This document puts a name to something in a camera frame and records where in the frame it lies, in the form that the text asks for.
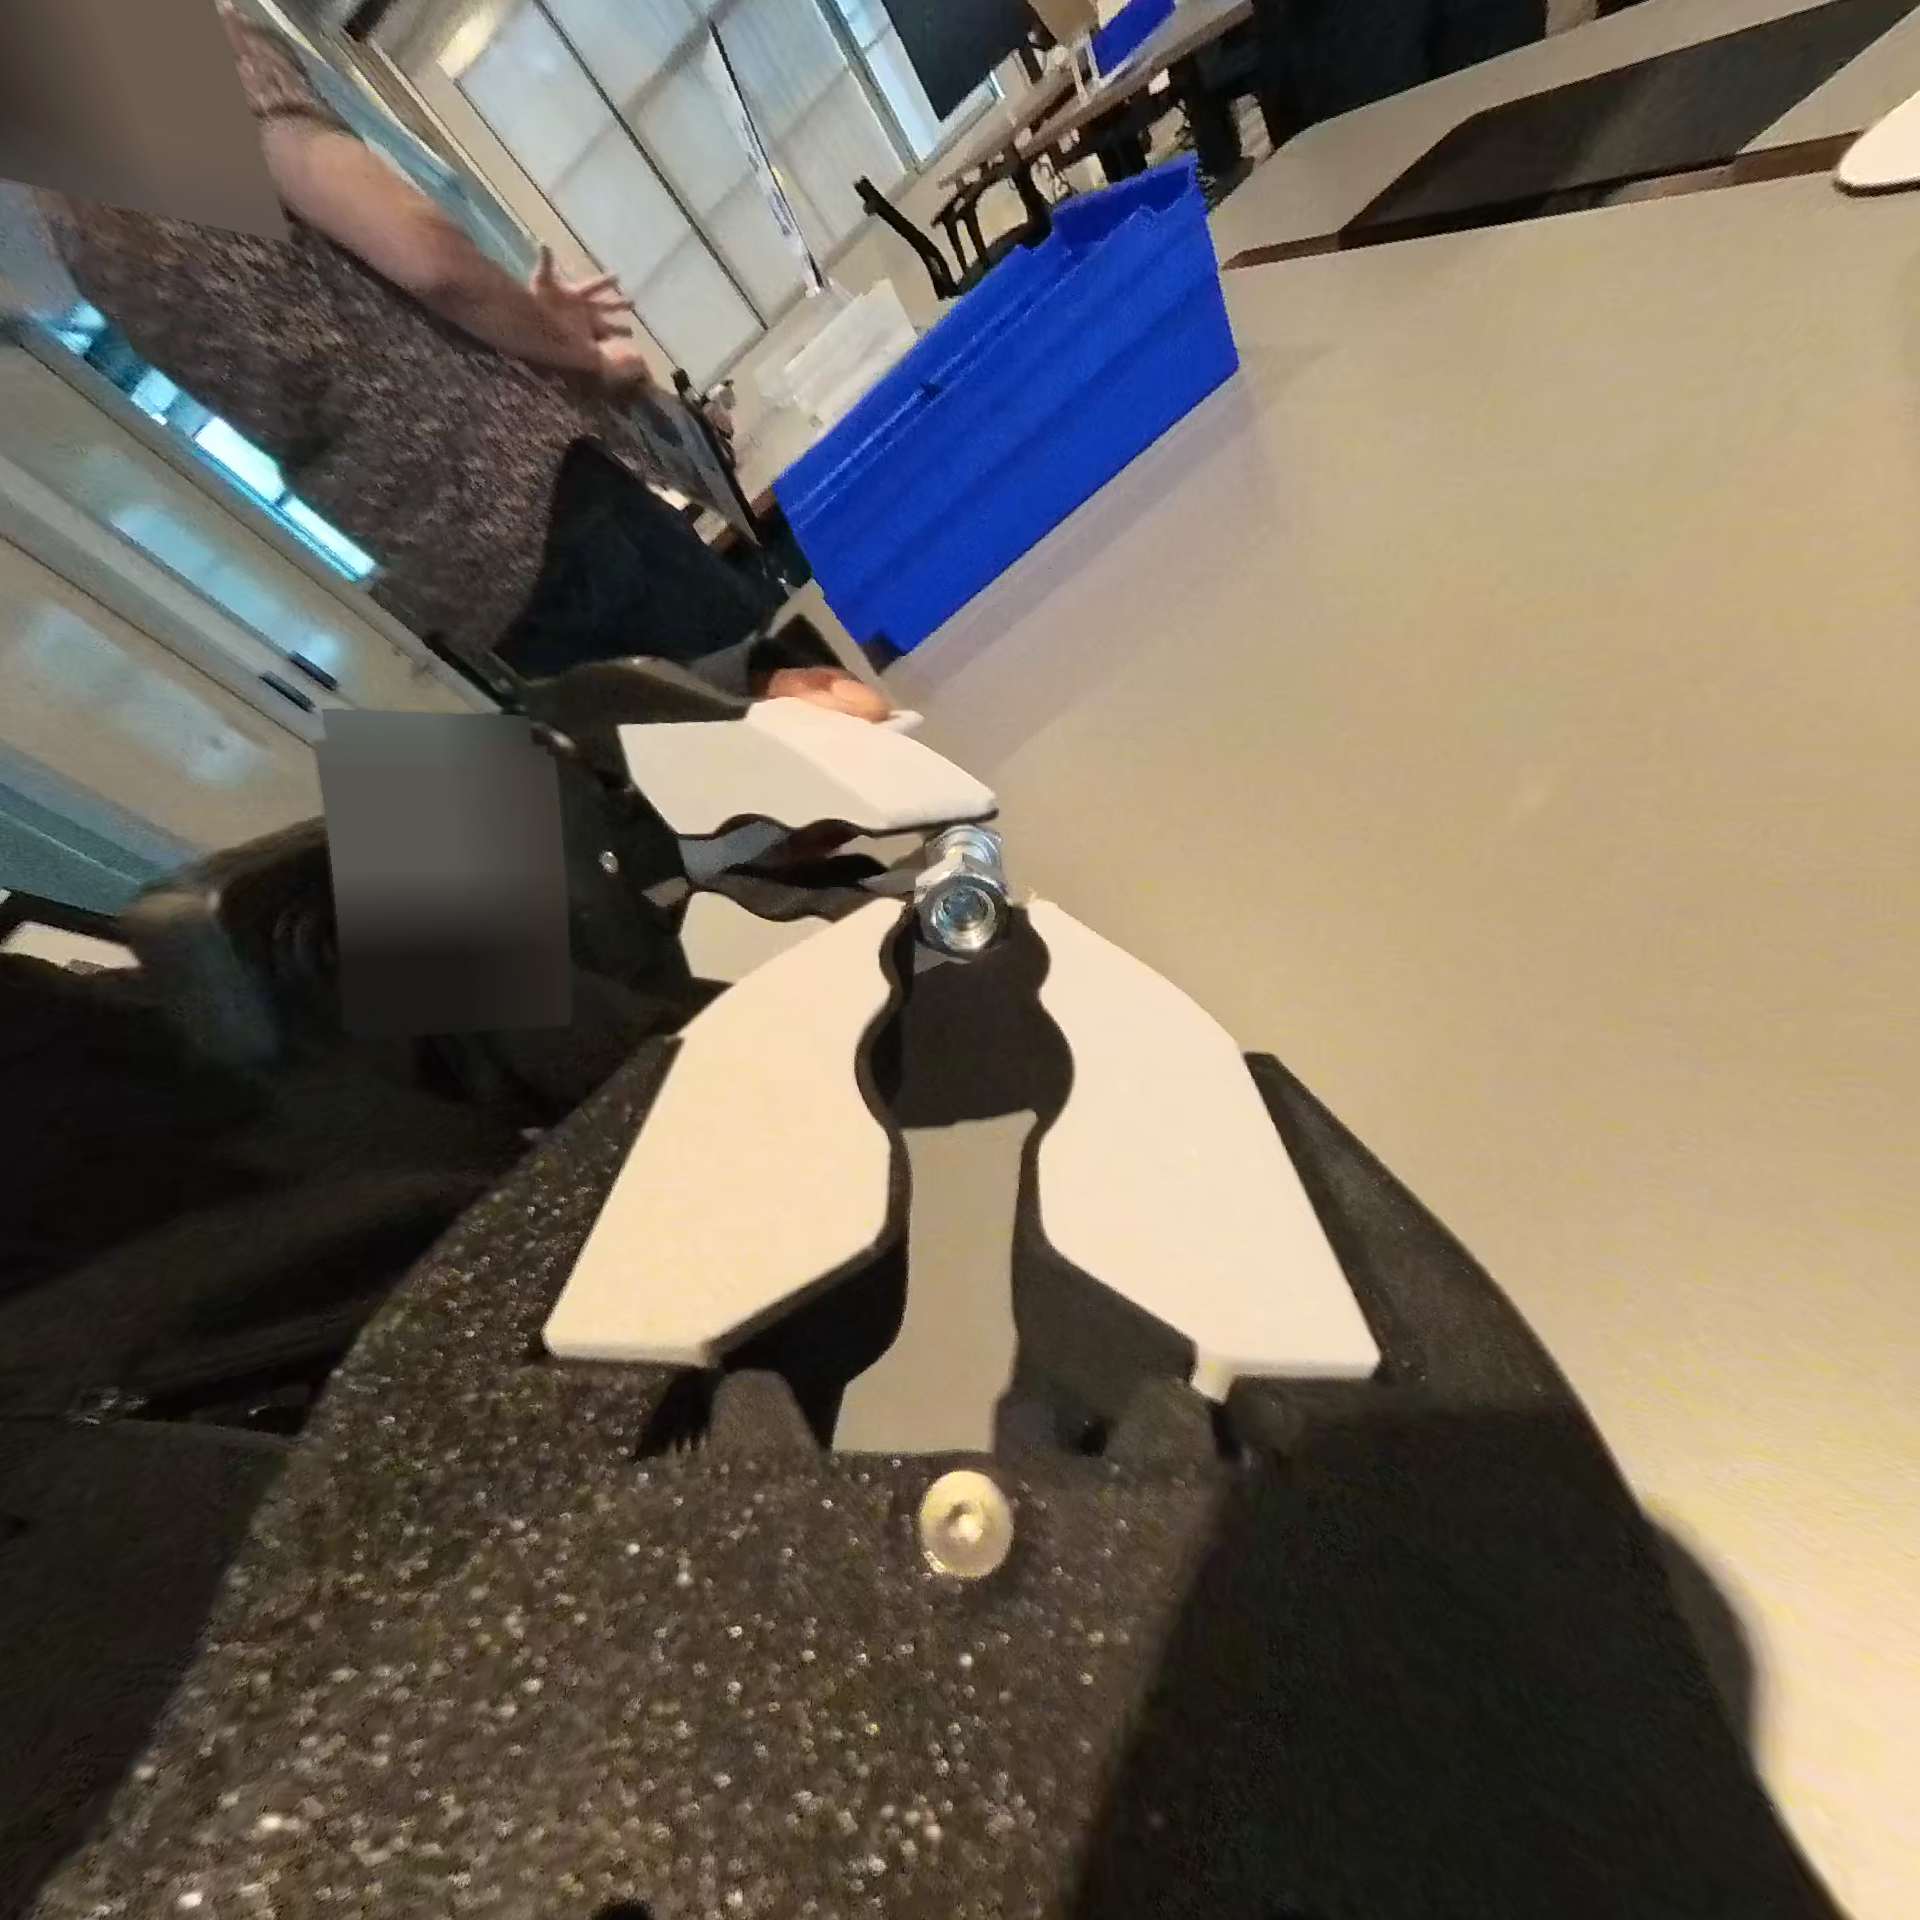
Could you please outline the clear plastic container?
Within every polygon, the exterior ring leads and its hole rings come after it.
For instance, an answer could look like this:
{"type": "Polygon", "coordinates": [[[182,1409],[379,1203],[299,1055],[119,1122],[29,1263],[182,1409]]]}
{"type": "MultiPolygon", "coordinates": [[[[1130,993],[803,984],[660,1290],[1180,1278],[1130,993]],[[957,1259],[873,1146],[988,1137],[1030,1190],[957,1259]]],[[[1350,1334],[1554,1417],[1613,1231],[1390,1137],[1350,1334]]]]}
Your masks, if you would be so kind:
{"type": "Polygon", "coordinates": [[[806,297],[740,365],[747,443],[826,435],[917,341],[914,311],[887,277],[863,290],[831,283],[806,297]]]}

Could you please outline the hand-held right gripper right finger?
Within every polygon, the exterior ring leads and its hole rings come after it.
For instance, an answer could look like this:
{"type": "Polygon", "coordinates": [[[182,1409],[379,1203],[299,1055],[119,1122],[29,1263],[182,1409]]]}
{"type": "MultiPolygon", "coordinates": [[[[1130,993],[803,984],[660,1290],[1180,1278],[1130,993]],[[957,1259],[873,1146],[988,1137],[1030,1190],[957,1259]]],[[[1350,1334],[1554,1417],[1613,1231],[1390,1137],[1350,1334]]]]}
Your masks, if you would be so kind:
{"type": "Polygon", "coordinates": [[[1375,1381],[1377,1335],[1233,1033],[1060,904],[1029,924],[1071,1068],[1038,1149],[1047,1250],[1171,1334],[1212,1401],[1375,1381]]]}

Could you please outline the large blue plastic bin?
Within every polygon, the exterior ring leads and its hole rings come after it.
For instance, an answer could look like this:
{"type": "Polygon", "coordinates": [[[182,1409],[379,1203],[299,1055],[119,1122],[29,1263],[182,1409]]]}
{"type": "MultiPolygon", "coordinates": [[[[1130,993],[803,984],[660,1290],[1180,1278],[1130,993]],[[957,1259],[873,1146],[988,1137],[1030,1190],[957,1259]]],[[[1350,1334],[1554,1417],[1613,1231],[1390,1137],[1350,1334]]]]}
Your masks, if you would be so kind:
{"type": "Polygon", "coordinates": [[[1193,155],[1055,205],[775,479],[831,613],[900,657],[1209,400],[1240,350],[1193,155]]]}

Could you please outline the white cabinet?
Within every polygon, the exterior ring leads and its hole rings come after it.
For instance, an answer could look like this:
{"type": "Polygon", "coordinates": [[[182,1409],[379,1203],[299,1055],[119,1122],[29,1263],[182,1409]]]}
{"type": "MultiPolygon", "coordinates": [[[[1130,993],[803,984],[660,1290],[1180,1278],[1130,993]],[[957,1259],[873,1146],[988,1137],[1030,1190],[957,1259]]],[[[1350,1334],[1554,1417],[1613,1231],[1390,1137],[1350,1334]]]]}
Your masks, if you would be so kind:
{"type": "Polygon", "coordinates": [[[94,366],[4,335],[4,889],[113,914],[320,814],[323,713],[495,710],[94,366]]]}

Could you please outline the black chair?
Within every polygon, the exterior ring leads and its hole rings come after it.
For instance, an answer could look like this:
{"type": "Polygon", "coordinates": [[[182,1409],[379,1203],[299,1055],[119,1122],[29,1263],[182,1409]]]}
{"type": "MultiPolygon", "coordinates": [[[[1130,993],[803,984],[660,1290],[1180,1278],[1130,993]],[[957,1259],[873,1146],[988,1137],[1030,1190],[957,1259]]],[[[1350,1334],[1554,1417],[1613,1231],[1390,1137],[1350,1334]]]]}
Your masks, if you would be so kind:
{"type": "Polygon", "coordinates": [[[873,221],[879,221],[884,230],[889,230],[900,242],[910,246],[910,253],[920,259],[925,269],[925,280],[936,303],[954,303],[966,297],[994,269],[994,265],[980,259],[954,266],[954,261],[935,243],[935,237],[917,222],[910,222],[910,218],[906,218],[906,212],[895,208],[892,199],[882,193],[882,189],[873,178],[866,175],[851,178],[851,190],[860,208],[873,221]]]}

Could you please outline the silver hex nut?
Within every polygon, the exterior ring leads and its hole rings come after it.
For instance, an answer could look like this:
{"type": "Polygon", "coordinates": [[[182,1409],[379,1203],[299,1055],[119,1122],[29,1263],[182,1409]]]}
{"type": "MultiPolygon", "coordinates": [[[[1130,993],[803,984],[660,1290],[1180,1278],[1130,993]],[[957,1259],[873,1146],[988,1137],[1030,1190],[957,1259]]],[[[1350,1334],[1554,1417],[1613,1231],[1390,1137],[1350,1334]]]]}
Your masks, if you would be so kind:
{"type": "Polygon", "coordinates": [[[914,886],[914,924],[923,949],[954,964],[997,949],[1010,909],[1008,879],[970,860],[929,865],[914,886]]]}

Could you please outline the wooden background table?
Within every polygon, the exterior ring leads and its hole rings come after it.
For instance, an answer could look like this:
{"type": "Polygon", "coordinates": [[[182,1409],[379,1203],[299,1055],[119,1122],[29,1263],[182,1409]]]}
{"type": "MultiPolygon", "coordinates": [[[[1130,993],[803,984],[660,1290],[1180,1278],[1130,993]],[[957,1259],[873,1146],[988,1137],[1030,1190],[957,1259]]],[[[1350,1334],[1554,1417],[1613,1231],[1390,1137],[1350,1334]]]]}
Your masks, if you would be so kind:
{"type": "Polygon", "coordinates": [[[1039,161],[1101,115],[1149,93],[1176,64],[1245,27],[1255,11],[1255,4],[1179,4],[1110,76],[1074,82],[1067,64],[1048,71],[1010,108],[1004,126],[980,126],[961,143],[954,165],[939,175],[944,190],[994,181],[1039,161]]]}

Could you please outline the black desk mat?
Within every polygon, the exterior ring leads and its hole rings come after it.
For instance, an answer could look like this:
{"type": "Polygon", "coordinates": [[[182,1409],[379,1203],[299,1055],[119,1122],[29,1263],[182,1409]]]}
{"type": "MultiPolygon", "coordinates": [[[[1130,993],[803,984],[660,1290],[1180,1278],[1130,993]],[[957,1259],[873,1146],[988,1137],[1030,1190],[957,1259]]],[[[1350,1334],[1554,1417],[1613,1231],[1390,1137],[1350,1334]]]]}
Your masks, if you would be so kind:
{"type": "Polygon", "coordinates": [[[1914,4],[1824,4],[1477,111],[1343,230],[1375,246],[1600,205],[1628,184],[1716,171],[1889,32],[1914,4]]]}

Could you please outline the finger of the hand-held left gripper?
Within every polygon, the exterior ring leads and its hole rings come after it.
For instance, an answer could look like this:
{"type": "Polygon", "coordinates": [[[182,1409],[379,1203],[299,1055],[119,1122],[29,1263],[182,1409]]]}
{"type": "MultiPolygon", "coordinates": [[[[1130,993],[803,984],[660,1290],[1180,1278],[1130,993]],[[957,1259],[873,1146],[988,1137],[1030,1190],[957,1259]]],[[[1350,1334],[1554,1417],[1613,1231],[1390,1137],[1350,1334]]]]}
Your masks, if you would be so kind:
{"type": "Polygon", "coordinates": [[[917,839],[682,839],[691,971],[727,986],[907,886],[917,839]]]}
{"type": "Polygon", "coordinates": [[[920,738],[809,702],[738,719],[621,724],[631,785],[684,839],[738,826],[845,826],[859,833],[973,826],[997,792],[920,738]]]}

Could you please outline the small blue plastic bin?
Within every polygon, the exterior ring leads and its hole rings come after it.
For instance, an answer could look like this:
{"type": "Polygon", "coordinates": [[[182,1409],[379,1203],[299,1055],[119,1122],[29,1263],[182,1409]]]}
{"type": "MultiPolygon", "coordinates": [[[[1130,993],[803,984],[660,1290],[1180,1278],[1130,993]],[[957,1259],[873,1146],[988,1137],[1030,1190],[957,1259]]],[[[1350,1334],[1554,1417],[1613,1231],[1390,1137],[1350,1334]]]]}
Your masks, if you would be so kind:
{"type": "Polygon", "coordinates": [[[1152,84],[1176,57],[1170,48],[1202,23],[1207,4],[1120,4],[1104,8],[1086,40],[1091,82],[1115,89],[1152,84]]]}

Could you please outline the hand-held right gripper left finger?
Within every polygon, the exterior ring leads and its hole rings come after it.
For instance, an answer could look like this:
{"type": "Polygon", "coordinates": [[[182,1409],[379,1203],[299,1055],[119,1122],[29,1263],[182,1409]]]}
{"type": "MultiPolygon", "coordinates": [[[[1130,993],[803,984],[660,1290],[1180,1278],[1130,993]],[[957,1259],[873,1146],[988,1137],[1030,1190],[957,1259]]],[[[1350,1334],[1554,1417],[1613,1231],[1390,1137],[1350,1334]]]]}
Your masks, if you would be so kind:
{"type": "Polygon", "coordinates": [[[544,1320],[556,1360],[710,1367],[900,1243],[907,1175],[870,1055],[903,920],[870,902],[682,1031],[544,1320]]]}

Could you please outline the person's left hand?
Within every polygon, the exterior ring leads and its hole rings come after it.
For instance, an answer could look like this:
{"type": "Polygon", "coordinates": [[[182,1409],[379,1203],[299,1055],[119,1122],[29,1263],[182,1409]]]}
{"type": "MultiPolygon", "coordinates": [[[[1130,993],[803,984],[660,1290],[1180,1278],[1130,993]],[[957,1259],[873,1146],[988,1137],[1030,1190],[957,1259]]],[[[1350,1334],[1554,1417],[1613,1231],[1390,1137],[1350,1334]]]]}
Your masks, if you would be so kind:
{"type": "Polygon", "coordinates": [[[900,707],[884,686],[829,664],[779,664],[751,673],[751,698],[757,702],[803,702],[879,724],[887,730],[914,735],[925,724],[917,707],[900,707]]]}

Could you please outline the black monitor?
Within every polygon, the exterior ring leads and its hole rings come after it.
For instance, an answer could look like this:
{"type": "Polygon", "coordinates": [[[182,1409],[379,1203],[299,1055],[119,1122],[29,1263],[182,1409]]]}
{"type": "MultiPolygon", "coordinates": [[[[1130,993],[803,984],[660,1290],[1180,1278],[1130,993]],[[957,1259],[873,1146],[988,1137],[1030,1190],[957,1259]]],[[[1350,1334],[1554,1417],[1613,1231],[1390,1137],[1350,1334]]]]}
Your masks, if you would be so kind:
{"type": "Polygon", "coordinates": [[[1030,45],[1033,4],[882,4],[939,120],[1030,45]]]}

